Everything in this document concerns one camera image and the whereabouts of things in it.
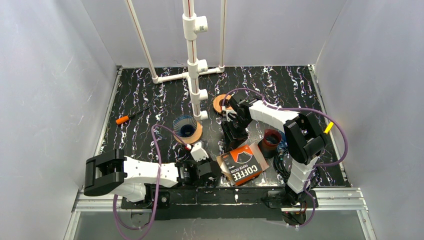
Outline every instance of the white bracket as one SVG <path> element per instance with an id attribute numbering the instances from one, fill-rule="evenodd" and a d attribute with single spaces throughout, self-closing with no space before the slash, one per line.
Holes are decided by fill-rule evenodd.
<path id="1" fill-rule="evenodd" d="M 190 154 L 196 162 L 200 162 L 202 160 L 206 160 L 209 158 L 208 154 L 203 148 L 202 141 L 198 141 L 193 145 L 193 148 L 191 149 Z"/>

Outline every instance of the floor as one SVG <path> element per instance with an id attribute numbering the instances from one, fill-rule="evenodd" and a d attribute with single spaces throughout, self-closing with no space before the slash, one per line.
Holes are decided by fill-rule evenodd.
<path id="1" fill-rule="evenodd" d="M 182 67 L 157 68 L 159 76 L 168 76 L 186 72 Z M 213 109 L 215 96 L 225 94 L 234 88 L 255 89 L 266 95 L 267 101 L 284 107 L 308 107 L 321 110 L 317 92 L 307 66 L 256 66 L 226 67 L 222 74 L 204 75 L 199 78 L 200 89 L 207 89 L 209 99 L 201 103 L 201 110 L 207 110 L 209 119 L 202 121 L 206 151 L 216 159 L 223 151 L 223 134 L 220 122 L 222 118 Z M 150 106 L 150 109 L 123 125 L 116 125 L 115 120 L 133 114 Z M 148 68 L 126 68 L 122 70 L 116 96 L 111 109 L 109 121 L 101 146 L 101 152 L 115 148 L 124 149 L 125 155 L 137 160 L 155 162 L 157 152 L 154 149 L 150 127 L 156 123 L 172 127 L 172 122 L 181 115 L 191 115 L 192 109 L 188 85 L 185 80 L 173 80 L 164 84 L 154 84 Z M 324 129 L 326 124 L 322 117 L 319 122 Z M 247 144 L 258 143 L 268 125 L 252 122 L 248 127 Z M 189 155 L 166 131 L 158 129 L 162 162 L 179 162 Z M 318 162 L 330 163 L 336 160 L 332 145 Z M 281 186 L 283 180 L 272 167 L 259 177 L 245 183 L 243 187 Z M 321 169 L 320 186 L 350 187 L 345 181 L 339 166 Z M 229 183 L 221 177 L 220 187 Z"/>

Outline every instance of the wire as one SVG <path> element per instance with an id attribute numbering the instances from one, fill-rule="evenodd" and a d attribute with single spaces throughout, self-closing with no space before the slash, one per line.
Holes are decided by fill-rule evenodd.
<path id="1" fill-rule="evenodd" d="M 284 158 L 288 152 L 289 152 L 289 149 L 286 147 L 286 148 L 283 149 L 282 154 L 276 154 L 274 156 L 274 159 L 273 159 L 274 169 L 278 174 L 281 175 L 281 177 L 282 177 L 282 179 L 285 183 L 287 183 L 287 181 L 290 178 L 290 172 L 284 166 L 284 162 L 283 162 L 282 158 Z M 321 180 L 320 168 L 316 167 L 315 172 L 314 172 L 314 176 L 311 179 L 311 183 L 309 185 L 309 190 L 317 187 L 318 184 L 320 183 L 320 180 Z"/>
<path id="2" fill-rule="evenodd" d="M 235 91 L 238 91 L 238 90 L 245 90 L 245 91 L 250 91 L 250 92 L 253 92 L 253 93 L 255 93 L 255 94 L 257 94 L 257 95 L 259 95 L 259 96 L 261 96 L 261 98 L 262 98 L 262 102 L 263 102 L 263 104 L 266 106 L 266 107 L 268 107 L 268 108 L 270 108 L 270 109 L 274 109 L 274 110 L 277 110 L 277 111 L 296 111 L 296 112 L 301 112 L 301 111 L 309 111 L 309 112 L 313 112 L 313 113 L 316 113 L 316 114 L 319 114 L 319 115 L 321 115 L 321 116 L 323 116 L 324 118 L 327 118 L 328 120 L 330 120 L 330 122 L 333 122 L 334 123 L 334 125 L 337 127 L 337 129 L 339 130 L 339 132 L 340 132 L 340 134 L 341 134 L 341 136 L 343 137 L 343 142 L 344 142 L 344 151 L 343 151 L 343 154 L 341 155 L 341 157 L 340 157 L 340 159 L 339 160 L 337 160 L 337 161 L 335 161 L 335 162 L 331 162 L 331 163 L 317 163 L 317 164 L 315 164 L 313 167 L 314 168 L 316 168 L 316 167 L 332 167 L 332 166 L 336 166 L 336 165 L 338 165 L 339 163 L 341 163 L 343 160 L 345 160 L 345 158 L 346 158 L 346 155 L 348 154 L 348 149 L 349 149 L 349 145 L 348 145 L 348 137 L 346 136 L 346 133 L 345 133 L 345 131 L 342 129 L 342 127 L 332 118 L 332 117 L 330 117 L 330 116 L 328 116 L 327 114 L 325 114 L 325 113 L 323 113 L 322 111 L 318 111 L 318 110 L 315 110 L 315 109 L 313 109 L 313 108 L 307 108 L 307 107 L 305 107 L 305 108 L 299 108 L 299 107 L 288 107 L 288 108 L 283 108 L 283 107 L 279 107 L 279 106 L 273 106 L 273 105 L 270 105 L 267 101 L 265 101 L 265 95 L 263 95 L 263 94 L 261 94 L 260 92 L 258 92 L 258 91 L 255 91 L 255 90 L 252 90 L 252 89 L 249 89 L 249 88 L 245 88 L 245 87 L 242 87 L 242 88 L 236 88 L 236 89 L 233 89 L 233 90 L 231 90 L 231 91 L 229 91 L 226 95 L 225 95 L 225 97 L 224 97 L 224 99 L 226 99 L 227 98 L 227 96 L 230 94 L 230 93 L 233 93 L 233 92 L 235 92 Z M 312 199 L 312 213 L 311 213 L 311 215 L 310 215 L 310 217 L 309 217 L 309 219 L 304 223 L 304 224 L 300 224 L 300 225 L 298 225 L 299 227 L 303 227 L 303 226 L 305 226 L 305 225 L 307 225 L 310 221 L 311 221 L 311 219 L 314 217 L 314 214 L 315 214 L 315 199 L 314 199 L 314 196 L 312 196 L 312 194 L 307 190 L 307 186 L 308 186 L 308 183 L 311 181 L 311 177 L 312 177 L 312 175 L 314 174 L 314 172 L 312 171 L 310 174 L 309 174 L 309 176 L 308 176 L 308 178 L 307 178 L 307 181 L 305 182 L 305 184 L 304 184 L 304 186 L 303 186 L 303 191 Z"/>
<path id="3" fill-rule="evenodd" d="M 128 226 L 126 225 L 118 216 L 118 211 L 117 211 L 117 202 L 118 202 L 118 195 L 114 195 L 113 196 L 113 207 L 112 207 L 112 211 L 113 211 L 113 216 L 115 220 L 118 220 L 118 222 L 126 229 L 129 230 L 139 230 L 144 228 L 146 225 L 142 226 L 142 227 L 134 227 L 134 226 Z"/>
<path id="4" fill-rule="evenodd" d="M 147 225 L 144 225 L 140 228 L 136 228 L 138 229 L 142 229 L 144 227 L 147 226 L 147 229 L 145 230 L 144 234 L 138 238 L 137 240 L 142 240 L 150 231 L 150 229 L 152 228 L 153 222 L 155 221 L 155 216 L 156 216 L 156 209 L 158 208 L 158 198 L 159 198 L 159 181 L 161 179 L 161 166 L 162 166 L 162 157 L 161 157 L 161 151 L 159 150 L 159 144 L 158 144 L 158 140 L 156 139 L 155 136 L 155 128 L 156 127 L 161 127 L 166 129 L 167 131 L 171 132 L 181 143 L 183 143 L 186 147 L 188 146 L 188 144 L 184 143 L 184 141 L 175 134 L 174 131 L 172 131 L 171 129 L 169 129 L 168 127 L 164 126 L 164 125 L 160 125 L 160 124 L 155 124 L 151 127 L 151 136 L 153 137 L 153 142 L 154 142 L 154 146 L 156 147 L 156 152 L 157 152 L 157 163 L 159 164 L 159 167 L 157 168 L 157 176 L 156 176 L 156 187 L 155 187 L 155 193 L 154 193 L 154 199 L 153 199 L 153 209 L 151 210 L 151 216 L 150 219 L 148 221 Z M 113 206 L 112 206 L 112 210 L 114 213 L 114 220 L 115 220 L 115 225 L 116 228 L 118 229 L 118 232 L 120 234 L 120 236 L 125 239 L 125 240 L 131 240 L 131 238 L 128 238 L 127 236 L 124 235 L 124 233 L 122 232 L 119 223 L 121 223 L 121 225 L 123 225 L 124 227 L 128 227 L 126 225 L 124 225 L 124 223 L 122 222 L 122 220 L 119 218 L 118 213 L 117 213 L 117 200 L 118 200 L 118 195 L 115 195 L 113 197 Z"/>

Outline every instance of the screwdriver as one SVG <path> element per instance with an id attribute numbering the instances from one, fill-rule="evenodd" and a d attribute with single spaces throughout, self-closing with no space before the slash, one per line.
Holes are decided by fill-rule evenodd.
<path id="1" fill-rule="evenodd" d="M 118 118 L 117 120 L 116 120 L 116 124 L 117 125 L 121 125 L 121 124 L 123 124 L 123 123 L 125 123 L 126 121 L 128 121 L 128 120 L 130 120 L 132 117 L 134 117 L 135 115 L 137 115 L 137 114 L 140 114 L 140 113 L 142 113 L 142 112 L 144 112 L 144 111 L 146 111 L 147 109 L 149 109 L 150 107 L 147 107 L 147 108 L 145 108 L 145 109 L 143 109 L 143 110 L 141 110 L 141 111 L 139 111 L 139 112 L 136 112 L 136 113 L 134 113 L 134 114 L 132 114 L 132 115 L 126 115 L 126 116 L 123 116 L 123 117 L 121 117 L 121 118 Z"/>

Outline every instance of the enclosure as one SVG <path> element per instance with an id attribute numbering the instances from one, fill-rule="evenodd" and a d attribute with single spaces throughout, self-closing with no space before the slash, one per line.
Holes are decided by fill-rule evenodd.
<path id="1" fill-rule="evenodd" d="M 214 188 L 171 187 L 144 239 L 421 239 L 422 210 L 406 208 L 423 195 L 416 186 L 423 181 L 424 3 L 187 1 L 2 4 L 4 239 L 121 239 L 114 195 L 84 195 L 86 160 L 121 149 L 157 163 L 151 127 L 171 128 L 188 115 L 201 123 L 203 147 L 216 161 L 225 152 L 225 117 L 213 100 L 235 88 L 283 108 L 322 111 L 344 129 L 347 157 L 318 167 L 310 223 L 286 227 L 282 214 L 299 208 L 260 203 L 286 186 L 267 160 L 268 169 L 240 186 L 221 176 Z M 207 24 L 192 25 L 193 35 L 188 22 L 200 16 Z M 194 72 L 202 60 L 205 69 Z M 322 129 L 330 123 L 316 121 Z M 266 128 L 252 122 L 246 144 L 262 140 Z M 163 164 L 190 157 L 169 132 L 156 135 Z M 344 150 L 334 128 L 318 161 L 333 163 Z M 120 196 L 117 211 L 138 227 L 152 207 Z M 312 211 L 304 208 L 307 218 Z M 135 239 L 146 230 L 123 232 Z"/>

